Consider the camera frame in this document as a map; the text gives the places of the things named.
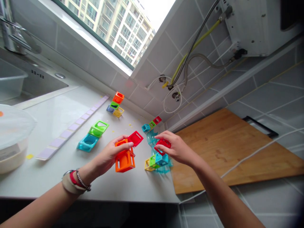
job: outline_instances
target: lid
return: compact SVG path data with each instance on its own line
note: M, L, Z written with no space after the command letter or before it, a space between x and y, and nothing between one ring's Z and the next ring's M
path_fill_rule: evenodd
M26 139L36 124L27 112L0 104L0 150Z

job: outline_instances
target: stainless steel sink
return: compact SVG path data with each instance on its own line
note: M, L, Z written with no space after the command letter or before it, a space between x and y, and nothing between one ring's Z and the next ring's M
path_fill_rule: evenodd
M28 77L23 81L21 95L16 98L1 101L1 104L17 105L69 86L63 82L64 79L58 79L54 75L46 73L46 71L50 72L52 67L41 62L34 56L18 55L0 48L0 59L3 59L28 74Z

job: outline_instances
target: blue block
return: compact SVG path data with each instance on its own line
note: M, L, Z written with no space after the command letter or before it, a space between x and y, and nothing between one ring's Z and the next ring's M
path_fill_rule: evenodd
M99 138L87 134L79 143L77 148L80 150L83 150L85 152L90 152L93 147L96 145L97 141L99 140Z
M150 125L144 124L144 125L142 126L142 131L143 131L143 132L150 131L150 130L151 130Z
M112 108L111 106L108 106L108 107L107 107L107 111L108 111L109 113L112 113L112 114L113 114L113 112L115 111L115 109Z
M162 156L160 153L156 153L155 163L159 166L165 166L169 164L169 156L167 154Z

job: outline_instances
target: sky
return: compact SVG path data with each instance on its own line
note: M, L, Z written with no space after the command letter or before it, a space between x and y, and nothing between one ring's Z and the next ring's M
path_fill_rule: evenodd
M139 2L145 8L145 14L157 32L175 0L139 0Z

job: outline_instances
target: faucet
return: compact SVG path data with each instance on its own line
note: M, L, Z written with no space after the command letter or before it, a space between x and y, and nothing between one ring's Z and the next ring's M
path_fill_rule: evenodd
M0 0L2 15L2 36L4 47L12 52L26 55L25 49L34 54L41 53L41 47L38 46L31 34L20 24L14 21L10 0Z

